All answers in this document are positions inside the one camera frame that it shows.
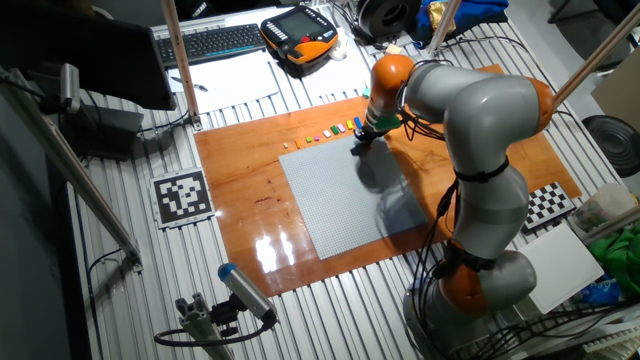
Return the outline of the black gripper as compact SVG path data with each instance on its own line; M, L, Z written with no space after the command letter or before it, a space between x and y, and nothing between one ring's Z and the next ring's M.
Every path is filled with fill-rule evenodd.
M368 123L365 123L362 127L357 128L355 130L354 135L354 144L362 145L365 144L365 149L372 149L372 144L375 139L383 137L388 133L388 130L378 132L374 129L373 126L370 126Z

